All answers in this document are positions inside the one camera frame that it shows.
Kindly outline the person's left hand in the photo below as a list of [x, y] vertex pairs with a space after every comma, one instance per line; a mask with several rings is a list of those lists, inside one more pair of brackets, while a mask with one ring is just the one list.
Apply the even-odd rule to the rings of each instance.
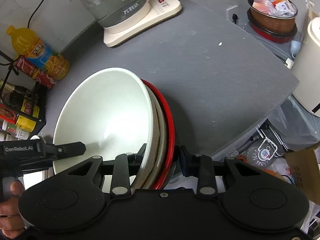
[[24, 232], [25, 224], [18, 211], [19, 197], [24, 191], [23, 184], [17, 180], [10, 185], [12, 197], [1, 202], [1, 233], [9, 239], [15, 239]]

